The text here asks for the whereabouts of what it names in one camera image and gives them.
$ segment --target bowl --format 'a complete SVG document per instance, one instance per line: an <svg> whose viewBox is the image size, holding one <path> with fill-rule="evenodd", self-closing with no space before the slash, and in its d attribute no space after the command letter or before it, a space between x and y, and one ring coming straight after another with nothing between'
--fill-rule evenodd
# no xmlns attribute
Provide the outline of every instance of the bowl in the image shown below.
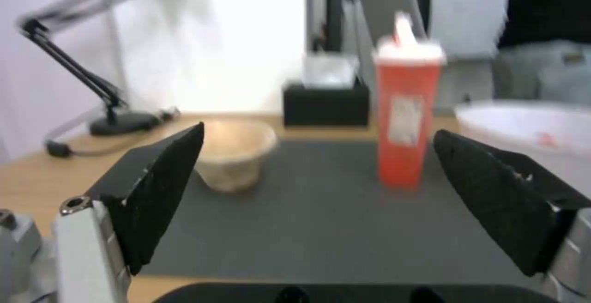
<svg viewBox="0 0 591 303"><path fill-rule="evenodd" d="M481 101L457 106L455 112L462 135L526 154L591 198L591 109L540 101Z"/></svg>
<svg viewBox="0 0 591 303"><path fill-rule="evenodd" d="M275 130L256 120L205 120L205 140L195 164L205 184L218 192L251 188L266 155L277 145Z"/></svg>

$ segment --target tissue box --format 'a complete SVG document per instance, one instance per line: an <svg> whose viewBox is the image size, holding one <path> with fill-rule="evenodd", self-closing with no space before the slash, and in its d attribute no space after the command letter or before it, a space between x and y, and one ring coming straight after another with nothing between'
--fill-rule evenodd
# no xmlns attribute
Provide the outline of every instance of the tissue box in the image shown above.
<svg viewBox="0 0 591 303"><path fill-rule="evenodd" d="M299 80L283 89L285 126L367 126L369 88L360 80L353 88L306 88Z"/></svg>

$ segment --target gray mat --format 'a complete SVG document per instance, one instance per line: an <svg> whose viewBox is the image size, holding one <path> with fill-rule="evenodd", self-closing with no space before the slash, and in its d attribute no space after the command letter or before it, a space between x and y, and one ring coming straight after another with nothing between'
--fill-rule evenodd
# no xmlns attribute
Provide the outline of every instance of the gray mat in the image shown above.
<svg viewBox="0 0 591 303"><path fill-rule="evenodd" d="M190 179L143 274L535 289L462 204L432 149L417 194L376 177L376 145L282 143L243 195Z"/></svg>

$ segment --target cup lid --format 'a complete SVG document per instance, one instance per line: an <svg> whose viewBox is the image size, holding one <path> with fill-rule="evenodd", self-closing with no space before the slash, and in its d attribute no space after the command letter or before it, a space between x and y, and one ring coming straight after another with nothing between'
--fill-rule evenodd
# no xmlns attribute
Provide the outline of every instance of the cup lid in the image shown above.
<svg viewBox="0 0 591 303"><path fill-rule="evenodd" d="M443 65L446 55L441 45L434 41L418 41L412 33L408 14L396 14L395 35L384 36L378 41L374 61L396 65Z"/></svg>

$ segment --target white wall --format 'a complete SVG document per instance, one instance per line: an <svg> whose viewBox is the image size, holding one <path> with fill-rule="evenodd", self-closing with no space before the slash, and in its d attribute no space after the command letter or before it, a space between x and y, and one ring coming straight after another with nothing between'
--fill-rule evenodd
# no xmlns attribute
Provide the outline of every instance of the white wall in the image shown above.
<svg viewBox="0 0 591 303"><path fill-rule="evenodd" d="M99 103L94 93L17 32L17 17L54 1L0 0L0 140L10 158L40 149L48 131ZM102 15L63 31L55 42L91 71L120 84L111 35Z"/></svg>
<svg viewBox="0 0 591 303"><path fill-rule="evenodd" d="M139 109L281 112L306 45L306 0L133 0L116 20Z"/></svg>

